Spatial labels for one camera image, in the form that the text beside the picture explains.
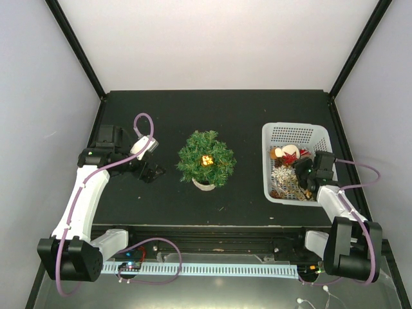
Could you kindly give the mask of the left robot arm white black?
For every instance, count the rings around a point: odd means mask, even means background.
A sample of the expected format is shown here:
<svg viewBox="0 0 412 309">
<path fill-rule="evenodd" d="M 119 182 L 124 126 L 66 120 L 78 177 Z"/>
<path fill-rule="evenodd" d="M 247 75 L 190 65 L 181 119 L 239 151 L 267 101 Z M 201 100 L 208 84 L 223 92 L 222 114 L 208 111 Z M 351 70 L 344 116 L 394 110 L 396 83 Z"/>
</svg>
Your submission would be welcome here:
<svg viewBox="0 0 412 309">
<path fill-rule="evenodd" d="M 42 238 L 37 253 L 52 280 L 94 282 L 103 263 L 117 252 L 133 256 L 138 241 L 124 229 L 109 229 L 97 239 L 91 228 L 97 206 L 114 173 L 131 173 L 151 182 L 164 173 L 148 159 L 158 146 L 150 135 L 138 135 L 128 144 L 127 133 L 117 126 L 102 126 L 97 138 L 78 157 L 77 175 L 64 214 L 49 238 Z"/>
</svg>

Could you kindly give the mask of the small green christmas tree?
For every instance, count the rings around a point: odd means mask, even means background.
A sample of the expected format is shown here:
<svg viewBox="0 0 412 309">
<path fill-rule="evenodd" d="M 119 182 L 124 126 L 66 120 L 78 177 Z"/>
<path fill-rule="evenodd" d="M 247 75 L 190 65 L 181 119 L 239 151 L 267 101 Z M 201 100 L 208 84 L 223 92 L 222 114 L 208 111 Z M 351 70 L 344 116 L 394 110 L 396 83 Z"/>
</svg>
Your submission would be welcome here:
<svg viewBox="0 0 412 309">
<path fill-rule="evenodd" d="M 218 140 L 216 131 L 194 131 L 178 151 L 176 165 L 181 182 L 223 187 L 234 173 L 237 160 L 234 151 Z"/>
</svg>

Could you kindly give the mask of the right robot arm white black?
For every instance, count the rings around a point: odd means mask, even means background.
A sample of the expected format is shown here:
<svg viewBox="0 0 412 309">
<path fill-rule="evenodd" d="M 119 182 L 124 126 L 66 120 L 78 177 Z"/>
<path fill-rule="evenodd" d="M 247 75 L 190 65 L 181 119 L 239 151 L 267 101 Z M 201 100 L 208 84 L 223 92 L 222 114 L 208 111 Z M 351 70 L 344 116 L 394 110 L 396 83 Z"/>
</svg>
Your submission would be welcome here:
<svg viewBox="0 0 412 309">
<path fill-rule="evenodd" d="M 341 187 L 333 179 L 336 163 L 356 165 L 326 151 L 316 151 L 313 159 L 304 157 L 292 164 L 299 186 L 315 196 L 332 223 L 329 232 L 306 231 L 305 237 L 293 242 L 292 250 L 299 259 L 317 254 L 331 276 L 368 285 L 379 278 L 382 227 L 361 215 L 346 196 L 346 190 L 362 184 Z"/>
</svg>

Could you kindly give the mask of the red star ornament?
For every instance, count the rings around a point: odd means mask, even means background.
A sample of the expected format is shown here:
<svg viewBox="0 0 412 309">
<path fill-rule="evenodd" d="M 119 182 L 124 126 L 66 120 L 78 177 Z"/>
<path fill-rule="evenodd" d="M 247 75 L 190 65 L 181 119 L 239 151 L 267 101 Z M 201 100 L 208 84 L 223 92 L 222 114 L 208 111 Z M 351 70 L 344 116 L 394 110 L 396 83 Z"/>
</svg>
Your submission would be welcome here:
<svg viewBox="0 0 412 309">
<path fill-rule="evenodd" d="M 284 153 L 282 156 L 283 164 L 285 166 L 291 166 L 295 161 L 299 160 L 300 157 L 301 157 L 300 150 L 293 152 L 292 154 Z"/>
</svg>

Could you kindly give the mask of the gold gift box ornament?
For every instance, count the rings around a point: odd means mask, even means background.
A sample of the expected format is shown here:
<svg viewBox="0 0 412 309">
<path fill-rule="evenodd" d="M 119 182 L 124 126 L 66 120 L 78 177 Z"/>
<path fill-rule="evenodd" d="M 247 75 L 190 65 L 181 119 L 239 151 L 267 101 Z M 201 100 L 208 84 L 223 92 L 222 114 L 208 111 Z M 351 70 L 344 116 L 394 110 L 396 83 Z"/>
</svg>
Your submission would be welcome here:
<svg viewBox="0 0 412 309">
<path fill-rule="evenodd" d="M 214 164 L 213 157 L 211 155 L 203 155 L 201 158 L 201 165 L 204 167 Z"/>
</svg>

